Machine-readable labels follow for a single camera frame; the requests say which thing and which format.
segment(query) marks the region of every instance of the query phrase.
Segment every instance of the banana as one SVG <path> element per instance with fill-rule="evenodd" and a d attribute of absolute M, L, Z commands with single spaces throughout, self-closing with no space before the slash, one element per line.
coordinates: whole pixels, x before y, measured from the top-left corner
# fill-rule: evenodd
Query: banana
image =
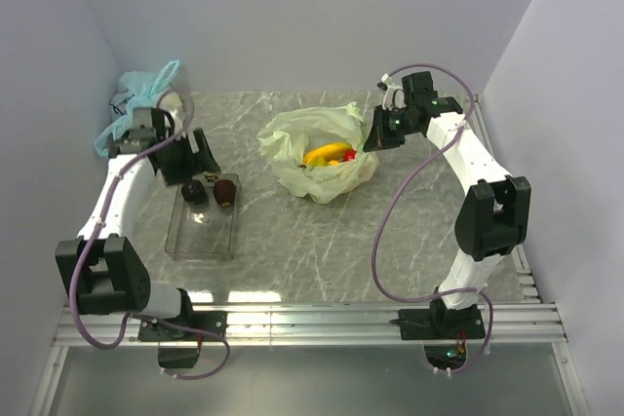
<path fill-rule="evenodd" d="M 309 165 L 310 161 L 316 157 L 323 157 L 325 161 L 338 160 L 342 161 L 344 158 L 344 154 L 351 150 L 351 145 L 346 141 L 339 141 L 337 143 L 330 143 L 329 145 L 322 146 L 321 148 L 317 148 L 315 150 L 309 151 L 303 157 L 303 164 Z"/>

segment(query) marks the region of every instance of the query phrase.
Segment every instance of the white plastic bag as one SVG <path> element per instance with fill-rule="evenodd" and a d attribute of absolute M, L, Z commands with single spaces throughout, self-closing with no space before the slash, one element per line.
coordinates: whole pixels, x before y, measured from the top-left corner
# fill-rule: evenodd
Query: white plastic bag
<path fill-rule="evenodd" d="M 310 107 L 282 112 L 262 129 L 260 155 L 268 160 L 280 183 L 297 197 L 310 195 L 327 204 L 369 180 L 379 161 L 362 148 L 366 124 L 355 102 L 343 107 Z M 305 167 L 303 156 L 310 150 L 337 141 L 347 141 L 357 151 L 354 161 L 338 166 Z"/>

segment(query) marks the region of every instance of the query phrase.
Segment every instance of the clear plastic container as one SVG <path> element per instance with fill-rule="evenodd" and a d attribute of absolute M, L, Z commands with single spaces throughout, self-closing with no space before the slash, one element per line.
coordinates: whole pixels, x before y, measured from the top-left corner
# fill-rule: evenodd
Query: clear plastic container
<path fill-rule="evenodd" d="M 199 208 L 190 206 L 182 198 L 181 186 L 177 188 L 165 252 L 174 261 L 232 260 L 241 200 L 238 175 L 199 174 L 194 179 L 202 182 L 209 202 Z M 220 179 L 229 179 L 236 186 L 234 203 L 230 207 L 220 207 L 215 200 L 213 189 Z"/>

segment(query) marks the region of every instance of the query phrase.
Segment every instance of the gray wall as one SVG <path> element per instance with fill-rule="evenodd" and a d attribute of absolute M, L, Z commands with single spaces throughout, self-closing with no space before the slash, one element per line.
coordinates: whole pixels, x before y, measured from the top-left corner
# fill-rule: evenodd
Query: gray wall
<path fill-rule="evenodd" d="M 415 60 L 482 90 L 530 2 L 87 1 L 124 69 L 179 57 L 192 88 L 220 91 L 370 89 Z"/>
<path fill-rule="evenodd" d="M 533 0 L 485 93 L 497 156 L 533 186 L 529 261 L 597 415 L 624 414 L 624 3 Z"/>
<path fill-rule="evenodd" d="M 54 259 L 93 208 L 120 70 L 84 0 L 0 0 L 0 401 L 27 411 L 65 300 Z"/>

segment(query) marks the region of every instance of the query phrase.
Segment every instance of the gray marble surface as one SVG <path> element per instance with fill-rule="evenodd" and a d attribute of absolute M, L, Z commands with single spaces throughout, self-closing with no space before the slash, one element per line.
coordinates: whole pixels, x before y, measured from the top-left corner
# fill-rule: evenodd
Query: gray marble surface
<path fill-rule="evenodd" d="M 133 243 L 155 282 L 194 291 L 215 302 L 312 303 L 378 301 L 371 279 L 374 233 L 401 181 L 433 151 L 422 136 L 378 153 L 373 178 L 328 205 L 292 196 L 258 155 L 256 134 L 276 114 L 310 106 L 356 101 L 367 116 L 378 93 L 194 94 L 202 127 L 224 172 L 241 179 L 235 257 L 230 262 L 174 262 L 165 252 L 176 189 L 157 178 L 141 209 Z M 382 282 L 408 296 L 432 292 L 457 252 L 453 223 L 461 187 L 440 159 L 410 185 L 381 240 Z M 522 299 L 511 259 L 492 274 L 487 292 L 497 301 Z"/>

